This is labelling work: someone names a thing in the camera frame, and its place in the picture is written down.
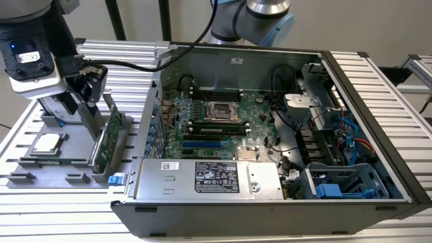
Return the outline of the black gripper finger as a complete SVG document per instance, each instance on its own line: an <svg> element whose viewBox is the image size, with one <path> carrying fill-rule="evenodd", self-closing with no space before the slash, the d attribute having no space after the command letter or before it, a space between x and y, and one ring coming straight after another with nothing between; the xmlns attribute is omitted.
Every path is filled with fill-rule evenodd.
<svg viewBox="0 0 432 243"><path fill-rule="evenodd" d="M75 81L74 77L66 78L67 91L66 91L66 94L63 97L63 103L64 103L64 107L66 107L68 114L75 114L75 112L78 110L78 103L72 96L72 93L75 91L74 90L74 81Z"/></svg>
<svg viewBox="0 0 432 243"><path fill-rule="evenodd" d="M82 76L84 86L82 89L82 96L86 102L96 103L103 95L107 81L107 72L90 72Z"/></svg>

